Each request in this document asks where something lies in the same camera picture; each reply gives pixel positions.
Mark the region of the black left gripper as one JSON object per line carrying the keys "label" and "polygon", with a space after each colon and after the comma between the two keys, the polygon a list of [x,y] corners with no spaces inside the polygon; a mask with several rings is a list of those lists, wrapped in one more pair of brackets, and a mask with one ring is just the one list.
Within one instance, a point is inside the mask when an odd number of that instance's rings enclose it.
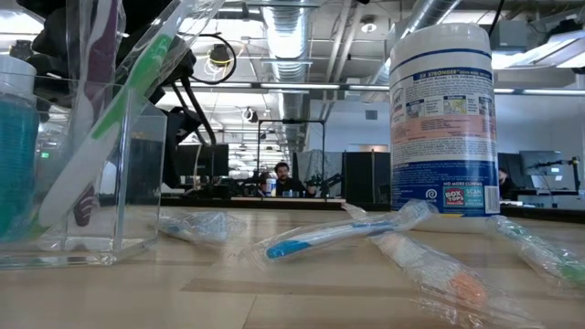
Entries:
{"label": "black left gripper", "polygon": [[[201,33],[201,0],[123,0],[129,15],[128,37],[116,58],[116,83],[156,104],[165,87],[194,72],[191,47]],[[180,185],[177,146],[201,124],[195,111],[167,111],[164,184]],[[132,139],[126,199],[128,204],[155,204],[161,181],[163,145]]]}

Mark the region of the clear acrylic box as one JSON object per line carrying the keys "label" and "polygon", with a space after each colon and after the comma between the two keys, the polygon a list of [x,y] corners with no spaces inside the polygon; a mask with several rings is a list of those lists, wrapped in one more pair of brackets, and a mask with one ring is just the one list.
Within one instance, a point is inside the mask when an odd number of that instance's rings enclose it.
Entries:
{"label": "clear acrylic box", "polygon": [[[157,241],[160,206],[125,204],[132,139],[163,145],[158,198],[162,192],[166,117],[145,99],[131,102],[142,105],[143,112],[123,122],[119,142],[66,217],[50,228],[33,223],[32,217],[71,158],[60,162],[60,151],[73,140],[70,109],[51,101],[40,89],[68,85],[66,80],[35,77],[39,126],[30,222],[20,239],[0,243],[0,270],[109,266]],[[41,158],[41,153],[49,153],[49,158]]]}

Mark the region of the blue white toothbrush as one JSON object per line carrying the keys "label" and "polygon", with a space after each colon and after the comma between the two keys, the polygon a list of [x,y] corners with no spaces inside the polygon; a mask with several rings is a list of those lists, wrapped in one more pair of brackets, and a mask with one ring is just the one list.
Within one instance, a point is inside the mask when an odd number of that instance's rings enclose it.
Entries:
{"label": "blue white toothbrush", "polygon": [[400,233],[439,214],[436,206],[411,199],[399,211],[369,214],[361,207],[343,204],[348,220],[294,228],[253,245],[248,256],[261,269],[269,264],[293,259],[313,250],[322,249],[347,239]]}
{"label": "blue white toothbrush", "polygon": [[247,223],[225,212],[167,212],[159,218],[158,230],[192,244],[225,244],[247,228]]}

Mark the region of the purple white toothbrush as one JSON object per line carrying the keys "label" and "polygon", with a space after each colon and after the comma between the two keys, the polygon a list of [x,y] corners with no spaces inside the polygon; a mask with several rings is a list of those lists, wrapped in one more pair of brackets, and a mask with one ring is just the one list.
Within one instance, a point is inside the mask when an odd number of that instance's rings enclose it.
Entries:
{"label": "purple white toothbrush", "polygon": [[125,29],[121,0],[78,0],[76,4],[78,44],[69,48],[69,71],[78,78],[70,123],[73,152],[112,99],[117,50]]}

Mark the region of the teal mouthwash bottle white cap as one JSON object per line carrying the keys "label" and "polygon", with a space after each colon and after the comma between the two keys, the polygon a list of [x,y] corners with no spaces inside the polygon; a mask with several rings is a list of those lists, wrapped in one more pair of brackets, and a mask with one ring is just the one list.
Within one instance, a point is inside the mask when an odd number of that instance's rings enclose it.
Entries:
{"label": "teal mouthwash bottle white cap", "polygon": [[30,222],[39,126],[36,74],[25,61],[0,55],[0,243],[20,239]]}

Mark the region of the black computer monitor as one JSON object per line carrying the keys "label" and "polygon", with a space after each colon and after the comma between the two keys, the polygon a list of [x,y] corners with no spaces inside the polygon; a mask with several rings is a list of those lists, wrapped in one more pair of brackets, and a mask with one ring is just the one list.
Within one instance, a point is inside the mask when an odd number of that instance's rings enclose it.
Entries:
{"label": "black computer monitor", "polygon": [[221,176],[229,174],[229,146],[216,144],[203,146],[200,144],[179,145],[177,159],[180,164],[180,175]]}

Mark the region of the person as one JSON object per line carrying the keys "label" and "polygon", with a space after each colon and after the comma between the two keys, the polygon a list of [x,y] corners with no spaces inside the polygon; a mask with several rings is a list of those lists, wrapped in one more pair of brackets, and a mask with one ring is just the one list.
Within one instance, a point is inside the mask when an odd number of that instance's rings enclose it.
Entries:
{"label": "person", "polygon": [[503,168],[498,169],[498,183],[500,199],[512,200],[515,197],[516,184]]}
{"label": "person", "polygon": [[276,174],[275,181],[275,195],[276,196],[292,196],[292,197],[307,197],[309,192],[303,183],[289,176],[290,166],[285,162],[279,162],[274,166]]}

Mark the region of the wooden background desk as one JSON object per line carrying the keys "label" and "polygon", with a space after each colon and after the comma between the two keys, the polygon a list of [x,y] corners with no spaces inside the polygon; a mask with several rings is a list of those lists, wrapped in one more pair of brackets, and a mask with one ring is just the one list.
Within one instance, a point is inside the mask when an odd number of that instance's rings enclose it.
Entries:
{"label": "wooden background desk", "polygon": [[344,204],[346,202],[343,198],[301,198],[301,197],[260,197],[260,196],[234,196],[230,201],[241,202],[297,202],[297,203],[330,203],[330,204]]}

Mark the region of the grey cover sheet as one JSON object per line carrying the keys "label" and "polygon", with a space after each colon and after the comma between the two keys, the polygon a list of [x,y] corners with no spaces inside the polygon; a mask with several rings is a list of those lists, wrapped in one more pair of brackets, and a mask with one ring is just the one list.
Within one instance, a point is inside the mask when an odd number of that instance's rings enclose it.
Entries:
{"label": "grey cover sheet", "polygon": [[330,197],[342,195],[342,152],[324,152],[319,149],[299,152],[293,156],[293,164],[293,176],[306,186],[316,186],[317,193],[321,192],[322,182],[325,181]]}

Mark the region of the black cabinet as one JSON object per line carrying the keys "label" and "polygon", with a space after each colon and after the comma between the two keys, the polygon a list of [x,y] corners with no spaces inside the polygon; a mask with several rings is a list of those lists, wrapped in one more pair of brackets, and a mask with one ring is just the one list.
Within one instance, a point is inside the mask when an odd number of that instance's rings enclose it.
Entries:
{"label": "black cabinet", "polygon": [[390,153],[345,152],[342,195],[350,203],[390,203]]}

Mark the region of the white blue wipes canister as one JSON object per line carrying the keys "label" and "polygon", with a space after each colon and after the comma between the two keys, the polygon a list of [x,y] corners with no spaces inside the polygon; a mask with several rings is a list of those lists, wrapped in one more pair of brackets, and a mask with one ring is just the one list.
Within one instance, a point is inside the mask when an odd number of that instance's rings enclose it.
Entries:
{"label": "white blue wipes canister", "polygon": [[390,52],[391,206],[437,207],[419,230],[483,233],[500,212],[492,53],[465,23],[418,30]]}

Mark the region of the grey background monitor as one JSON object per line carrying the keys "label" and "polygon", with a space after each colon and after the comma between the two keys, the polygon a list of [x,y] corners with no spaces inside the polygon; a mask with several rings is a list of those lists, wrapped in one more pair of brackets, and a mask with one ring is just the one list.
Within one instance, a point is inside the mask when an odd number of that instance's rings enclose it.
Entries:
{"label": "grey background monitor", "polygon": [[520,151],[519,155],[524,175],[561,175],[560,151]]}

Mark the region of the silver ribbed ventilation duct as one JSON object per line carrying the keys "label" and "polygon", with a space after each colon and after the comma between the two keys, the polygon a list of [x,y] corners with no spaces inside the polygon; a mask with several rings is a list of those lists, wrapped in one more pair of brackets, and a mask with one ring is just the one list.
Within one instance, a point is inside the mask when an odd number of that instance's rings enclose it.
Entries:
{"label": "silver ribbed ventilation duct", "polygon": [[[261,12],[267,26],[266,41],[270,58],[277,61],[271,64],[274,80],[289,84],[306,82],[310,10],[295,6],[264,6]],[[278,94],[281,119],[304,119],[303,98],[299,92]],[[290,153],[302,151],[302,124],[284,124],[282,134],[284,145]]]}

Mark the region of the silver smooth ventilation duct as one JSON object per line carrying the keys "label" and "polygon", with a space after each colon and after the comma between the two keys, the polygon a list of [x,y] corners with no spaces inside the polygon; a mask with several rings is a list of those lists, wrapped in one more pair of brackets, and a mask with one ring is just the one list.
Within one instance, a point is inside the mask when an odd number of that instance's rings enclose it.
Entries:
{"label": "silver smooth ventilation duct", "polygon": [[390,28],[384,42],[383,62],[368,83],[388,85],[391,64],[389,54],[395,44],[408,34],[442,23],[460,2],[461,0],[417,0],[410,16],[394,23]]}

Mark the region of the black aluminium table frame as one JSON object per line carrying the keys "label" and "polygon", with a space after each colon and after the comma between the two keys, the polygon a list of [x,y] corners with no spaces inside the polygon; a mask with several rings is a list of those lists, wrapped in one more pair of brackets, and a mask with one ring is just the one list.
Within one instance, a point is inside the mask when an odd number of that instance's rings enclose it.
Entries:
{"label": "black aluminium table frame", "polygon": [[[161,196],[155,204],[128,204],[162,207],[211,207],[211,208],[257,208],[292,210],[341,210],[342,204],[297,203],[297,202],[241,202],[230,199],[195,198],[186,196]],[[527,218],[554,222],[585,224],[585,210],[559,208],[532,208],[501,206],[501,214],[509,218]]]}

